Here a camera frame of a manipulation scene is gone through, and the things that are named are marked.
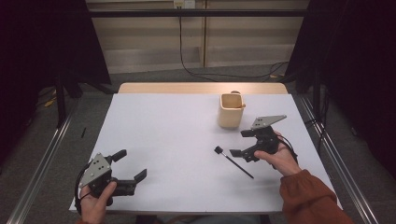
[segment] gray carpet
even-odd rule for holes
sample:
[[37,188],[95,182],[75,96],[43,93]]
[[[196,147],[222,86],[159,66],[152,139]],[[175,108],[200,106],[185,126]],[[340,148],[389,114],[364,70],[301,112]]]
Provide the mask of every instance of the gray carpet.
[[[286,66],[279,69],[282,74]],[[210,76],[216,81],[253,81],[261,82],[270,69],[269,65],[261,66],[236,66],[219,68],[191,69],[196,73],[217,73],[249,77],[224,77]],[[210,81],[193,77],[184,70],[146,72],[136,74],[112,75],[110,89],[117,90],[123,82],[172,82],[172,81]],[[42,187],[31,204],[26,216],[25,223],[74,223],[78,219],[77,214],[68,211],[73,198],[74,185],[79,170],[91,156],[91,152],[106,111],[111,102],[111,95],[105,95],[96,89],[81,84],[84,94],[78,100],[77,110],[70,126],[64,136],[60,148],[54,156]],[[287,89],[293,94],[295,102],[301,111],[303,120],[309,120],[302,107],[300,96],[295,93],[294,83],[287,84]],[[67,98],[67,105],[76,102],[75,99]],[[371,205],[379,223],[393,223],[396,220],[396,181],[371,155],[365,142],[350,131],[350,124],[342,111],[330,101],[328,111],[327,132],[331,136],[339,153],[355,181],[360,186],[364,196]],[[50,107],[40,106],[35,112],[35,117],[28,127],[24,136],[4,164],[3,173],[0,175],[0,223],[6,223],[12,210],[23,194],[35,168],[40,163],[42,156],[50,143],[57,124],[56,104]],[[312,127],[308,131],[313,138],[314,144],[318,144],[318,135]],[[356,223],[363,223],[359,211],[350,199],[346,188],[333,169],[325,150],[321,150],[321,158],[332,183],[336,189],[339,200],[346,213]],[[286,223],[281,214],[271,215],[273,223]],[[107,216],[106,223],[133,223],[134,217],[127,215]]]

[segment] cup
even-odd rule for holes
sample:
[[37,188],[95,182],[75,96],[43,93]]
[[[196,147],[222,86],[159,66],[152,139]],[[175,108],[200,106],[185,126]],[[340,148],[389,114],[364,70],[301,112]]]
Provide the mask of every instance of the cup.
[[237,128],[244,113],[244,100],[238,91],[220,96],[218,124],[222,128]]

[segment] sleeve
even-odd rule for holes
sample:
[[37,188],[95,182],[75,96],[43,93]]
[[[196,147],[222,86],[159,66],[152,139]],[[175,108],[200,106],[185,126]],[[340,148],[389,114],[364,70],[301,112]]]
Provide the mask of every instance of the sleeve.
[[76,222],[76,224],[88,224],[88,222],[83,221],[81,218]]
[[337,223],[353,221],[338,207],[335,193],[307,170],[281,178],[280,195],[288,223]]

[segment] wall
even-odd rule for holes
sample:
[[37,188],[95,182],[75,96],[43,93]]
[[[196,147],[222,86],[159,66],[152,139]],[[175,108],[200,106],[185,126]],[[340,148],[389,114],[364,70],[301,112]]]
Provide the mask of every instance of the wall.
[[[86,0],[89,9],[173,8],[169,0]],[[196,0],[196,8],[304,9],[307,0]],[[110,74],[181,68],[178,18],[94,18]],[[303,18],[182,18],[187,67],[288,61]]]

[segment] human hand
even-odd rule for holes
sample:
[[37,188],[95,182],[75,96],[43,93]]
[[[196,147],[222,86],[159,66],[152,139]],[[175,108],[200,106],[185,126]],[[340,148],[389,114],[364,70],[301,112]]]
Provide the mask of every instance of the human hand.
[[110,182],[99,198],[91,196],[90,187],[85,186],[79,193],[81,199],[81,219],[90,224],[103,223],[106,215],[106,203],[117,187],[117,182]]
[[[281,133],[275,133],[278,135],[279,139],[283,140]],[[277,147],[277,153],[273,155],[261,150],[257,150],[254,152],[254,156],[274,165],[275,168],[284,176],[295,175],[302,171],[300,166],[291,156],[288,148],[282,143],[279,143],[279,146]]]

